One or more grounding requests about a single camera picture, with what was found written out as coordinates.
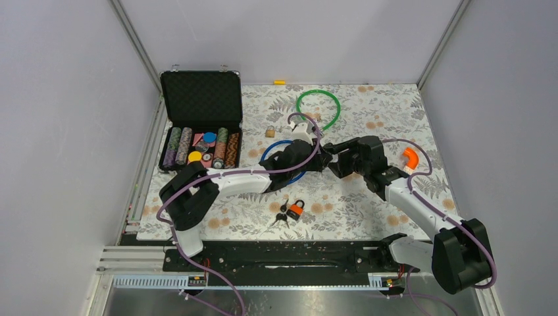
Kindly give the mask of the orange black padlock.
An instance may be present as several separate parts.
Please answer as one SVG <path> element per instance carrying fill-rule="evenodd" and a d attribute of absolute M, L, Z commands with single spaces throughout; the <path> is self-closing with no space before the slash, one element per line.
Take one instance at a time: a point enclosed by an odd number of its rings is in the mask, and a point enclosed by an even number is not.
<path fill-rule="evenodd" d="M 298 221 L 303 214 L 303 209 L 305 206 L 305 202 L 301 199 L 298 199 L 293 204 L 290 205 L 288 210 L 286 211 L 286 215 L 291 219 Z"/>

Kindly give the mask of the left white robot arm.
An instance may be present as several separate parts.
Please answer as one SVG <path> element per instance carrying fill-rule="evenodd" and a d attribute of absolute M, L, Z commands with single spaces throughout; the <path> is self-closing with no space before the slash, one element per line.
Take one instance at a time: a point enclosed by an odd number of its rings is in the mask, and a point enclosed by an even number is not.
<path fill-rule="evenodd" d="M 322 172 L 332 154 L 322 146 L 295 140 L 260 163 L 245 168 L 212 169 L 194 162 L 184 167 L 159 192 L 170 216 L 179 262 L 190 271 L 204 262 L 200 224 L 219 197 L 281 190 L 304 172 Z"/>

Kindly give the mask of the small brass padlock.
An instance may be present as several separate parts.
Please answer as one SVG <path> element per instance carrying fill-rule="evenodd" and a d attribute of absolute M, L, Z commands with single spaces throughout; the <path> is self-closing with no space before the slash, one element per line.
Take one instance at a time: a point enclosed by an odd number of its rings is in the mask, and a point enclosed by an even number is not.
<path fill-rule="evenodd" d="M 268 126 L 265 130 L 266 138 L 274 138 L 276 135 L 276 128 L 274 126 Z"/>

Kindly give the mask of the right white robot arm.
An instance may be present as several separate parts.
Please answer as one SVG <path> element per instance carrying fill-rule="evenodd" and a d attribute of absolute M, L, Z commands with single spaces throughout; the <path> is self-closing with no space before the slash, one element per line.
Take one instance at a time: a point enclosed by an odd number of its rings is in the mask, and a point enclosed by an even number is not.
<path fill-rule="evenodd" d="M 323 150 L 338 160 L 329 167 L 338 178 L 361 175 L 367 188 L 402 210 L 427 234 L 429 242 L 410 236 L 391 236 L 388 247 L 377 254 L 379 266 L 394 271 L 401 264 L 434 276 L 449 294 L 466 288 L 487 289 L 497 280 L 497 268 L 485 225 L 476 218 L 465 220 L 438 209 L 413 186 L 417 173 L 388 164 L 386 140 L 364 136 Z"/>

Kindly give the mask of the green cable lock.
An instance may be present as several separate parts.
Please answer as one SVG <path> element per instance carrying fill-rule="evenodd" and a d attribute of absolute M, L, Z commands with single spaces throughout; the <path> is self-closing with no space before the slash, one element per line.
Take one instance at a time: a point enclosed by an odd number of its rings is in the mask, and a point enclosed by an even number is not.
<path fill-rule="evenodd" d="M 328 101 L 306 111 L 303 108 L 304 100 L 312 95 L 319 95 Z M 306 113 L 316 122 L 322 123 L 322 131 L 327 131 L 337 123 L 341 115 L 342 106 L 340 100 L 333 93 L 326 90 L 312 89 L 300 94 L 295 103 L 295 110 L 300 113 Z"/>

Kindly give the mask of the blue cable lock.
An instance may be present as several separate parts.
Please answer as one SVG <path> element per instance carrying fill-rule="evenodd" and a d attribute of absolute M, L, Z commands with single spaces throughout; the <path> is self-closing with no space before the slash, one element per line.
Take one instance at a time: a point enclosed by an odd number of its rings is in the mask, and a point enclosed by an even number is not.
<path fill-rule="evenodd" d="M 275 147 L 277 147 L 277 146 L 279 146 L 279 145 L 290 145 L 290 144 L 292 144 L 292 143 L 293 143 L 292 140 L 280 140 L 280 141 L 274 142 L 273 144 L 271 144 L 270 146 L 268 146 L 268 147 L 263 151 L 263 154 L 261 155 L 261 158 L 260 158 L 260 162 L 263 162 L 263 161 L 266 159 L 267 155 L 268 155 Z M 293 184 L 293 183 L 297 182 L 297 181 L 300 180 L 304 175 L 305 175 L 305 172 L 302 172 L 302 173 L 298 174 L 296 177 L 292 178 L 292 179 L 288 182 L 288 184 Z"/>

